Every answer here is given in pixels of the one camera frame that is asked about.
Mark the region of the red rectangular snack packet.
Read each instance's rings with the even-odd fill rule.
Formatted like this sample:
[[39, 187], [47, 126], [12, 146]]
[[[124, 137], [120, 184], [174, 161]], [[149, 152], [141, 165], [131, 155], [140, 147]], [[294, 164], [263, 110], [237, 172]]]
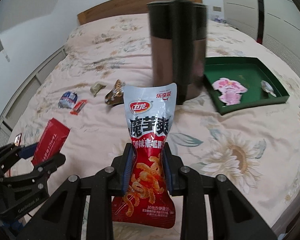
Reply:
[[57, 154], [63, 147], [70, 129], [57, 119], [48, 121], [46, 128], [37, 144], [31, 163], [36, 166]]

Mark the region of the small red candy wrapper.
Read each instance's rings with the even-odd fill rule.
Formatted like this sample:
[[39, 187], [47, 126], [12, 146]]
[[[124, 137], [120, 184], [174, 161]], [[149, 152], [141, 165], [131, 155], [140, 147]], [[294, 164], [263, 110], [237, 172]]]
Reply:
[[83, 107], [87, 104], [87, 100], [79, 100], [73, 109], [70, 111], [70, 114], [72, 115], [78, 115], [80, 111], [83, 109]]

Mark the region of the blue white snack packet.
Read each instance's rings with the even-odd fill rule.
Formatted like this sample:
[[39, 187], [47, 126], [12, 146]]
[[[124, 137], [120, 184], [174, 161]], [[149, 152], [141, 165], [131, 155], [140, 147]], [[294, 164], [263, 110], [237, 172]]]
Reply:
[[75, 106], [77, 99], [78, 96], [76, 93], [67, 91], [61, 96], [58, 102], [58, 107], [72, 109]]

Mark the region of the olive green small packet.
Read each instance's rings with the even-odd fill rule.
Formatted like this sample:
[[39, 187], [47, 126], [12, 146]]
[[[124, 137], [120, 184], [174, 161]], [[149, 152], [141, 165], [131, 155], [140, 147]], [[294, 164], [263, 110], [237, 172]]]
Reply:
[[104, 88], [106, 88], [106, 85], [104, 83], [96, 82], [90, 87], [90, 92], [93, 97], [96, 97], [97, 93]]

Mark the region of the gold brown snack bag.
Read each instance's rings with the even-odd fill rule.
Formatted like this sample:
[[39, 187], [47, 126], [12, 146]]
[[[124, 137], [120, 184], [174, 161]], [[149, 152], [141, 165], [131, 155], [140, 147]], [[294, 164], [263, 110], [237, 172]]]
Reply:
[[117, 106], [123, 104], [123, 94], [125, 83], [121, 80], [115, 82], [112, 90], [105, 96], [105, 103], [108, 106]]

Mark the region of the red white konjac snack bag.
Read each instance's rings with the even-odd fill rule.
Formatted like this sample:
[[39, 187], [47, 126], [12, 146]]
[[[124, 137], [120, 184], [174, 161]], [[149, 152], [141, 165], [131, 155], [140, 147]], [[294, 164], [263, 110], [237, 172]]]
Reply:
[[171, 129], [177, 85], [125, 86], [123, 101], [134, 159], [128, 190], [111, 203], [115, 222], [170, 229], [175, 206], [166, 186], [162, 152]]

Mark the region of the pink cartoon snack packet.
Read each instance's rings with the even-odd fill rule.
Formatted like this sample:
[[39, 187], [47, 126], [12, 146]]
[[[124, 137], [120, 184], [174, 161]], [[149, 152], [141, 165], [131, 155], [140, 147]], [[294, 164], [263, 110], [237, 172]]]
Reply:
[[221, 77], [212, 84], [214, 90], [221, 92], [219, 100], [226, 106], [237, 105], [241, 102], [243, 93], [248, 91], [241, 83], [235, 80], [230, 80], [226, 77]]

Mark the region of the small clear pink candy packet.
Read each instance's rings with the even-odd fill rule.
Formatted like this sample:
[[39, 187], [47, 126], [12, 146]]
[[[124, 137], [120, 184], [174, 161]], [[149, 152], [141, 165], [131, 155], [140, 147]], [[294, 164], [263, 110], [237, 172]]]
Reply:
[[265, 80], [261, 81], [261, 88], [267, 94], [270, 94], [271, 96], [276, 97], [273, 87], [267, 81], [265, 81]]

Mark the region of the floral pink bed quilt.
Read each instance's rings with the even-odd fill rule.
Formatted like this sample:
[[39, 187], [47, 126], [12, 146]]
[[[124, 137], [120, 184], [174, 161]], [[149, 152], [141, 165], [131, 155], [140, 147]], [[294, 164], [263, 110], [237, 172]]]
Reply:
[[0, 146], [0, 239], [300, 239], [300, 77], [227, 24], [206, 41], [172, 80], [148, 15], [73, 30]]

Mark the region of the green tray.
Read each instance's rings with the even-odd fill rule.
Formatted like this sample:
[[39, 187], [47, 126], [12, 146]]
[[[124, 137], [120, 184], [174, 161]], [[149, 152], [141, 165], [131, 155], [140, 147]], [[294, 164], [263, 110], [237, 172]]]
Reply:
[[[248, 89], [242, 94], [237, 105], [226, 106], [219, 100], [221, 92], [212, 84], [221, 77], [235, 80]], [[267, 81], [274, 89], [276, 97], [264, 92], [261, 81]], [[285, 103], [289, 94], [278, 78], [256, 57], [209, 57], [206, 59], [204, 84], [210, 94], [216, 111], [225, 115], [245, 108]]]

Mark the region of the wooden headboard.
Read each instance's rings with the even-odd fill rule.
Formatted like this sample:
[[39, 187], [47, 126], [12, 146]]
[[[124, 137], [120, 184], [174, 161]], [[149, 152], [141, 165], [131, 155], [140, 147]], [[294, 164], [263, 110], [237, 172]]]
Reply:
[[[147, 12], [147, 4], [154, 1], [164, 0], [109, 0], [89, 8], [77, 15], [80, 25], [87, 24], [107, 17], [144, 14]], [[190, 0], [202, 3], [203, 0]]]

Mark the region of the brown black electric kettle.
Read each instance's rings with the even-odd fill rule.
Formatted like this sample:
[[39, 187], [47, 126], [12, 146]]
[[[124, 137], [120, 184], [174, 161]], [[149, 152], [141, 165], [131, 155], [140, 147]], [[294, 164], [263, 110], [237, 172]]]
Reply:
[[178, 105], [200, 95], [207, 43], [207, 7], [189, 0], [147, 4], [153, 85], [177, 85]]

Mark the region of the white wardrobe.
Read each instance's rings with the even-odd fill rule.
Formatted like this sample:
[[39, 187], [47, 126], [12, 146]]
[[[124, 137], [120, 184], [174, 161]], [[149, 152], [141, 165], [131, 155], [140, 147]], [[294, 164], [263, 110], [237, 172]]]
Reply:
[[223, 0], [226, 22], [280, 57], [300, 77], [300, 11], [293, 0]]

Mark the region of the wall switch plate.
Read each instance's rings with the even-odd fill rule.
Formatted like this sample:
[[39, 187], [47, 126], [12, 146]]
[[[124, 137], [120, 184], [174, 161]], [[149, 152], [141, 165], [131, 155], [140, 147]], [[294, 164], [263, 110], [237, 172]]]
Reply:
[[219, 11], [219, 12], [221, 12], [221, 10], [222, 10], [221, 7], [213, 6], [213, 11]]

